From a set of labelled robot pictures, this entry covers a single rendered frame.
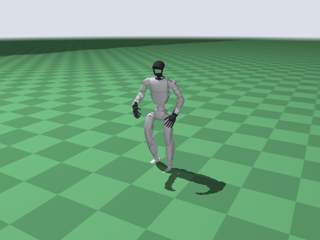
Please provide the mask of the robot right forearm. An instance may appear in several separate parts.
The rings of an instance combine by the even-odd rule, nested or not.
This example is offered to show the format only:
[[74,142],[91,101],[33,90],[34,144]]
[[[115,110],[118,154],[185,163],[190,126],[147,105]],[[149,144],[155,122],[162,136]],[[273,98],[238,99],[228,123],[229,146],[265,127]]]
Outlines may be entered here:
[[139,93],[138,93],[138,95],[136,96],[135,100],[132,103],[132,106],[135,104],[134,102],[137,102],[137,105],[138,105],[141,100],[142,100],[142,98],[139,96]]

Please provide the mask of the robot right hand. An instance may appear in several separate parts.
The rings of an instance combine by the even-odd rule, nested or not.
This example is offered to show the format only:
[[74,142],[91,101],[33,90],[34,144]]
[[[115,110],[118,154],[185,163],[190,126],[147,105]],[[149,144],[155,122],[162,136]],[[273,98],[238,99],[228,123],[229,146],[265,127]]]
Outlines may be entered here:
[[[141,117],[141,116],[140,116],[141,113],[138,112],[138,109],[139,109],[139,110],[141,110],[141,109],[138,107],[138,103],[137,103],[137,102],[134,102],[134,105],[132,106],[132,108],[133,108],[134,117],[137,118],[137,119],[140,118],[140,117]],[[139,114],[140,114],[140,115],[139,115]]]

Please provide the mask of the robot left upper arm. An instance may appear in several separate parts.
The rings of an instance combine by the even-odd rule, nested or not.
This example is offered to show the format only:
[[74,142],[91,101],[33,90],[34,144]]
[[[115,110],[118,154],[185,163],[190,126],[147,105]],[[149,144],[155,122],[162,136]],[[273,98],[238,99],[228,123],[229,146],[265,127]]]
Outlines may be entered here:
[[183,96],[181,94],[179,87],[177,86],[176,81],[169,79],[167,80],[167,84],[168,84],[168,87],[171,88],[174,94],[177,96],[176,102],[180,101],[180,97],[183,97]]

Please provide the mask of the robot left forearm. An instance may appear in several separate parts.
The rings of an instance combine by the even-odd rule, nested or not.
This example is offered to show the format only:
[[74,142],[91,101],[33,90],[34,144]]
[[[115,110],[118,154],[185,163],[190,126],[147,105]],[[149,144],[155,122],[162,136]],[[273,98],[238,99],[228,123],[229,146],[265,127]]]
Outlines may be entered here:
[[176,103],[176,106],[175,106],[175,111],[174,113],[176,113],[178,115],[179,111],[181,110],[182,106],[184,105],[184,98],[181,96],[180,97],[180,101],[178,101]]

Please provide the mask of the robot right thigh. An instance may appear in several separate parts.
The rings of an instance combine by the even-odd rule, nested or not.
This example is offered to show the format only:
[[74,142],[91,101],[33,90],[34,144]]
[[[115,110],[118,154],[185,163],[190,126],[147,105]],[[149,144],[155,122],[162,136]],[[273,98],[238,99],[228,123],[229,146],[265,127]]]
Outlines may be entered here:
[[152,136],[154,130],[154,120],[156,120],[154,118],[154,112],[151,112],[146,116],[144,123],[144,135],[150,145],[154,145],[157,142],[156,138]]

